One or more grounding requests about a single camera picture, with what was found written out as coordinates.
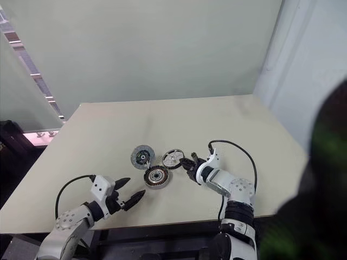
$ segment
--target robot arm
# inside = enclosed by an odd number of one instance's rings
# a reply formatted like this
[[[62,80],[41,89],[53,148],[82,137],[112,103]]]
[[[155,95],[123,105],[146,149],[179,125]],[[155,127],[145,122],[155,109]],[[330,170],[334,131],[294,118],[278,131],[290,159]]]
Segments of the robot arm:
[[[68,260],[84,234],[100,219],[107,219],[119,210],[129,210],[143,197],[145,190],[135,193],[124,202],[118,189],[130,178],[113,181],[107,176],[97,175],[92,185],[94,201],[63,213],[57,218],[53,231],[44,239],[37,253],[37,260]]]
[[[201,254],[208,258],[256,260],[255,230],[253,212],[255,187],[243,178],[237,178],[220,169],[220,158],[213,150],[207,160],[192,153],[192,159],[182,158],[180,162],[190,179],[199,185],[205,185],[228,199],[220,233],[208,247],[208,253]]]

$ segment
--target black cable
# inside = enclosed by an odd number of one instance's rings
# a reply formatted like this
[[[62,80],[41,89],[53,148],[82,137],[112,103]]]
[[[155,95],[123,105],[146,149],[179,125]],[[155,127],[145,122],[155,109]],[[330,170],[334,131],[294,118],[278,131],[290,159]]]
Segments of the black cable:
[[[222,195],[222,204],[221,204],[221,208],[219,209],[219,213],[218,213],[218,223],[221,221],[221,213],[223,210],[223,206],[224,206],[224,196]]]
[[[58,196],[56,197],[56,201],[55,201],[55,219],[58,218],[58,206],[59,206],[59,199],[60,199],[60,195],[63,193],[64,189],[70,184],[70,183],[73,183],[74,181],[76,180],[79,180],[79,179],[83,179],[83,178],[89,178],[91,179],[92,181],[94,181],[95,179],[95,175],[82,175],[82,176],[79,176],[77,178],[74,178],[70,181],[68,181],[64,186],[63,188],[61,188],[61,190],[59,191],[58,193]],[[84,245],[85,248],[88,249],[89,253],[91,252],[88,244],[83,240],[81,239],[80,242]]]
[[[214,142],[225,142],[227,144],[231,144],[233,146],[236,146],[238,149],[243,151],[249,157],[250,161],[252,162],[253,170],[254,170],[254,192],[255,192],[256,191],[256,184],[258,182],[258,174],[256,172],[256,167],[255,167],[255,163],[254,163],[254,160],[253,160],[252,156],[250,156],[249,153],[245,149],[243,149],[241,146],[239,146],[239,145],[237,145],[237,144],[235,144],[233,142],[227,141],[227,140],[213,140],[213,141],[209,142],[208,143],[208,148],[209,148],[211,154],[213,154],[212,144]]]

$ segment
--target table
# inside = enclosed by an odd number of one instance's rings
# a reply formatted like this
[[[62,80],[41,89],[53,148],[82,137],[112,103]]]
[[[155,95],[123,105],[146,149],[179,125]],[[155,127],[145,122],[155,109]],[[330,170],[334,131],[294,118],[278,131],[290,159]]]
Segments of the table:
[[[212,139],[226,139],[245,148],[258,169],[255,215],[268,216],[298,188],[307,155],[253,95],[196,99],[83,103],[65,123],[0,211],[1,233],[49,232],[60,188],[84,174],[114,179],[131,177],[120,190],[123,198],[146,189],[127,212],[100,220],[94,229],[186,223],[217,218],[221,197],[191,181],[184,169],[161,190],[146,188],[144,171],[130,162],[133,149],[150,145],[157,155],[179,148],[189,155],[208,155]],[[227,144],[215,144],[224,169],[250,180],[247,156]],[[60,213],[91,200],[91,182],[70,184],[60,199]]]

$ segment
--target gray wall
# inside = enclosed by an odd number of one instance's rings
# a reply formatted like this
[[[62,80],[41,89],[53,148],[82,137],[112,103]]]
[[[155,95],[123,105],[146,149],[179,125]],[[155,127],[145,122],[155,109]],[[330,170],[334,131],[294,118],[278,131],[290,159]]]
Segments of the gray wall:
[[[283,12],[254,94],[309,151],[322,103],[347,77],[347,1],[290,0]]]
[[[250,94],[281,0],[0,0],[68,119],[81,102]]]
[[[62,121],[44,98],[2,32],[0,32],[0,120],[12,120],[26,132],[62,126]]]

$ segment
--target gray disc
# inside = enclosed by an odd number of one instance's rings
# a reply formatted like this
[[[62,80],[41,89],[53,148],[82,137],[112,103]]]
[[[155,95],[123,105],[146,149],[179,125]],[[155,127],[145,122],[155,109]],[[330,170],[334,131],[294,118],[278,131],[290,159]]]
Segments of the gray disc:
[[[146,170],[156,159],[154,150],[148,145],[140,145],[131,154],[131,163],[139,170]]]

